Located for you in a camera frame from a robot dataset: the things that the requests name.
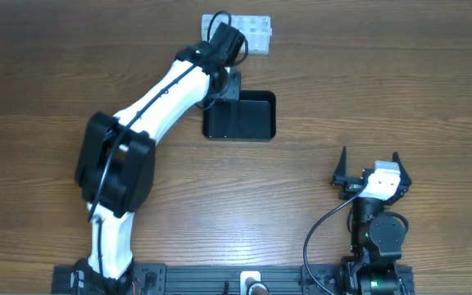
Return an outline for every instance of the robotic arm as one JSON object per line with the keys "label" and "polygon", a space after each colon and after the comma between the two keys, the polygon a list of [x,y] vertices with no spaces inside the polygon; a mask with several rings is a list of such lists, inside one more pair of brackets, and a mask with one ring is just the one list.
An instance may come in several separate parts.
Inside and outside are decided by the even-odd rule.
{"label": "robotic arm", "polygon": [[229,68],[245,42],[221,23],[209,42],[185,48],[166,76],[114,116],[89,121],[76,181],[90,211],[90,257],[75,264],[71,285],[87,282],[106,294],[125,294],[133,282],[130,236],[134,213],[152,187],[155,148],[192,105],[227,88]]}

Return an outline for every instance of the wooden table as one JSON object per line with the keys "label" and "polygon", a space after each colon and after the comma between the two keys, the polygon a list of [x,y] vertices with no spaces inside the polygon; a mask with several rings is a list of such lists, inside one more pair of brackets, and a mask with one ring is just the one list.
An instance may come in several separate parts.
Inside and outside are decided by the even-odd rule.
{"label": "wooden table", "polygon": [[[0,293],[48,293],[90,252],[75,164],[96,111],[142,97],[199,40],[203,13],[269,15],[270,55],[239,67],[276,94],[269,143],[207,141],[191,109],[157,150],[137,212],[137,261],[302,264],[307,231],[340,204],[328,185],[399,151],[414,184],[402,264],[419,293],[472,293],[472,1],[0,0]],[[341,211],[314,263],[348,254]]]}

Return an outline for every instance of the wood grain surface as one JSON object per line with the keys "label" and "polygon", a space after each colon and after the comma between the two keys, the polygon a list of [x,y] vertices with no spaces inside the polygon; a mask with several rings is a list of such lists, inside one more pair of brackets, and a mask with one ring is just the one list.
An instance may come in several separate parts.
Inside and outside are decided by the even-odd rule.
{"label": "wood grain surface", "polygon": [[[54,265],[89,254],[73,180],[87,120],[142,97],[221,9],[271,16],[270,55],[239,68],[276,94],[278,133],[207,141],[191,109],[158,147],[136,260],[301,265],[348,145],[352,175],[399,151],[413,179],[393,210],[418,293],[472,293],[472,1],[452,0],[0,0],[0,293],[48,293]],[[346,214],[310,261],[348,254]]]}

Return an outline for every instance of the white plastic part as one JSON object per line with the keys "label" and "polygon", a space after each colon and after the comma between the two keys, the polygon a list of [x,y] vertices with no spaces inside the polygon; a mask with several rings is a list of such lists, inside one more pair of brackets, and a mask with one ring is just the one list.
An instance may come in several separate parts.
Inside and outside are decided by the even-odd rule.
{"label": "white plastic part", "polygon": [[[120,119],[120,124],[127,125],[157,93],[191,65],[189,61],[175,61],[167,75],[156,86],[130,107],[118,111],[114,117]],[[202,68],[195,68],[172,86],[167,94],[158,98],[130,128],[137,133],[148,132],[157,144],[187,109],[207,95],[209,83],[209,75],[202,72]]]}
{"label": "white plastic part", "polygon": [[359,197],[374,197],[385,201],[392,197],[400,184],[398,163],[375,161],[374,173],[369,176],[367,186]]}
{"label": "white plastic part", "polygon": [[[202,16],[203,41],[207,40],[207,30],[213,16],[212,14]],[[227,15],[218,15],[216,17],[212,24],[211,37],[222,21],[226,24],[229,22]],[[269,16],[232,16],[231,26],[245,35],[249,44],[249,54],[269,54],[270,36],[272,36]],[[245,45],[240,49],[241,53],[244,51]]]}
{"label": "white plastic part", "polygon": [[[90,210],[92,203],[87,203]],[[119,279],[127,270],[132,261],[130,250],[130,235],[134,213],[126,212],[121,218],[116,218],[114,213],[98,204],[92,220],[92,253],[88,257],[88,265],[99,273],[98,260],[98,219],[102,224],[102,265],[105,278]]]}

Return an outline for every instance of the black plastic container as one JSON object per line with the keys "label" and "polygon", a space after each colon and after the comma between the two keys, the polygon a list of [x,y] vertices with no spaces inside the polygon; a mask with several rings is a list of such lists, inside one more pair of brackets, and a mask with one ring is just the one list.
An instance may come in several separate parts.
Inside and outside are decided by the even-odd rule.
{"label": "black plastic container", "polygon": [[239,100],[217,99],[203,111],[203,134],[212,140],[269,141],[276,135],[276,96],[242,90]]}

